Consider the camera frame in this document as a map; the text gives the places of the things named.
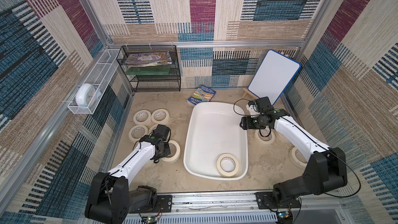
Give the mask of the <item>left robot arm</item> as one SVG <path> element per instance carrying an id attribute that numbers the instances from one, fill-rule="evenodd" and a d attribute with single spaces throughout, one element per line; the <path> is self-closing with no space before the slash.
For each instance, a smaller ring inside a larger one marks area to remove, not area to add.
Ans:
<path id="1" fill-rule="evenodd" d="M 157 190 L 149 186 L 129 187 L 148 161 L 158 163 L 171 154 L 171 130 L 157 125 L 150 135 L 137 141 L 133 151 L 108 172 L 98 172 L 92 179 L 85 218 L 103 224 L 122 224 L 132 211 L 155 210 L 158 207 Z"/>

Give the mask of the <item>masking tape roll beneath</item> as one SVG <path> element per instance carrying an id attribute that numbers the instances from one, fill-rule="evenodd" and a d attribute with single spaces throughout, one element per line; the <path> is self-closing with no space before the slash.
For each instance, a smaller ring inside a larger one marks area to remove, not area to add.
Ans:
<path id="1" fill-rule="evenodd" d="M 256 130 L 254 138 L 261 145 L 270 145 L 275 141 L 275 134 L 269 129 Z"/>

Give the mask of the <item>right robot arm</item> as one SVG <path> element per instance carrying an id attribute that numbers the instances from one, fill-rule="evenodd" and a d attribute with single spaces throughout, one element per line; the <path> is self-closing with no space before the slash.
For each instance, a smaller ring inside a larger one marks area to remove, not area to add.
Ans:
<path id="1" fill-rule="evenodd" d="M 307 162 L 301 176 L 273 186 L 275 205 L 301 196 L 322 195 L 347 185 L 346 155 L 340 148 L 318 141 L 287 111 L 275 109 L 268 97 L 248 101 L 247 109 L 250 113 L 242 115 L 239 124 L 243 130 L 275 130 L 293 144 Z"/>

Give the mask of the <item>masking tape roll three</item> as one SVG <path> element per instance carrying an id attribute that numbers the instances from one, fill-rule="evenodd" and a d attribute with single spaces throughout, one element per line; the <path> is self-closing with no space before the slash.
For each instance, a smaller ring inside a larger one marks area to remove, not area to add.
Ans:
<path id="1" fill-rule="evenodd" d="M 140 110 L 134 114 L 133 121 L 136 125 L 149 126 L 152 123 L 151 115 L 152 113 L 148 110 Z"/>

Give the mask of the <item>tape roll front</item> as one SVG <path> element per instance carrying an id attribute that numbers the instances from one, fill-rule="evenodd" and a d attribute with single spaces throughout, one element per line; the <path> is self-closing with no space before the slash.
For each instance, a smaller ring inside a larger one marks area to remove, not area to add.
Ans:
<path id="1" fill-rule="evenodd" d="M 157 128 L 158 124 L 154 124 L 153 126 L 151 126 L 148 130 L 148 134 L 151 135 L 153 133 L 153 131 Z"/>
<path id="2" fill-rule="evenodd" d="M 293 147 L 289 151 L 289 159 L 295 165 L 296 167 L 300 169 L 305 169 L 307 167 L 307 160 L 306 158 L 302 155 L 302 153 L 296 148 Z"/>

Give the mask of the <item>masking tape roll five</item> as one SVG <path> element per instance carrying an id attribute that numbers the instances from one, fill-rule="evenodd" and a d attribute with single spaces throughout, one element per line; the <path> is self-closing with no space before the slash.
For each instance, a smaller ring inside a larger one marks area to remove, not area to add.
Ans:
<path id="1" fill-rule="evenodd" d="M 136 142 L 147 134 L 148 128 L 145 125 L 135 125 L 129 131 L 129 139 L 131 142 Z"/>

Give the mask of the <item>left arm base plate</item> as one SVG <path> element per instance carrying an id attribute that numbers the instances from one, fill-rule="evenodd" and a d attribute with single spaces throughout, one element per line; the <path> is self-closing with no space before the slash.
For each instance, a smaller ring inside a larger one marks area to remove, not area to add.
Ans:
<path id="1" fill-rule="evenodd" d="M 155 206 L 150 207 L 146 210 L 146 213 L 170 213 L 173 207 L 173 196 L 172 195 L 158 195 Z"/>

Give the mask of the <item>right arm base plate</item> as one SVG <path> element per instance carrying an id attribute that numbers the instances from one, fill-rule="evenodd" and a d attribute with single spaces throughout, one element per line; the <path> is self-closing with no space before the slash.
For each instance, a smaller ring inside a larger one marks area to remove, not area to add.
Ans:
<path id="1" fill-rule="evenodd" d="M 273 196 L 272 191 L 255 192 L 255 197 L 259 209 L 277 211 L 279 209 L 300 208 L 302 206 L 300 200 L 298 199 L 279 201 Z"/>

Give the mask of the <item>tape roll pair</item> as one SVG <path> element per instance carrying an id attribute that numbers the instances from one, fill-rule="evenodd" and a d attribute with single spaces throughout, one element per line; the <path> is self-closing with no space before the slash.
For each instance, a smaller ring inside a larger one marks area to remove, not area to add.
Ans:
<path id="1" fill-rule="evenodd" d="M 171 148 L 171 154 L 161 158 L 161 160 L 166 163 L 174 163 L 180 158 L 181 149 L 179 144 L 174 140 L 169 141 L 169 147 Z"/>

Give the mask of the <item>masking tape roll one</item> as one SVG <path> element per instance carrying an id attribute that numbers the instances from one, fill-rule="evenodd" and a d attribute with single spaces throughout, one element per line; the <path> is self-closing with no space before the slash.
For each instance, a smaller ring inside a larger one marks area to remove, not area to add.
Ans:
<path id="1" fill-rule="evenodd" d="M 151 121 L 155 124 L 167 125 L 170 121 L 170 114 L 163 108 L 155 110 L 151 115 Z"/>

